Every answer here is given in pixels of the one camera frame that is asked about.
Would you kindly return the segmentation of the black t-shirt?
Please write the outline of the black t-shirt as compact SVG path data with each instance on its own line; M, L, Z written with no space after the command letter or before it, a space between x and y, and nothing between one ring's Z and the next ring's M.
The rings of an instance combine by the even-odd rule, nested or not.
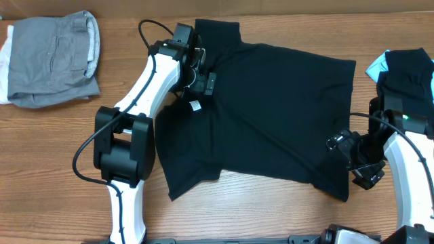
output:
M245 43L239 28L196 20L213 94L186 91L157 115L170 198L229 170L311 184L346 201L347 162L326 143L349 127L355 61Z

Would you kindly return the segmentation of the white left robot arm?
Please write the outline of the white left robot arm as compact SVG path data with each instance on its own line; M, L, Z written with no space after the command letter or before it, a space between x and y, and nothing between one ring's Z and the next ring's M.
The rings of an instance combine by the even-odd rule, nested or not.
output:
M102 106L94 126L94 167L111 198L108 243L144 243L143 191L156 152L153 120L169 92L210 96L216 74L204 71L206 52L192 26L177 24L170 39L148 44L146 66L127 95Z

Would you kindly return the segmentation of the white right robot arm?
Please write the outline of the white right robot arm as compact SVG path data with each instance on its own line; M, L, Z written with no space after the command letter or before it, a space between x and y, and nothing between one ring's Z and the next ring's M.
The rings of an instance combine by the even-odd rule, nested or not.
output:
M405 113L401 99L374 98L368 133L344 129L326 146L347 164L353 183L369 190L389 165L397 203L397 230L385 243L433 242L433 124L423 115Z

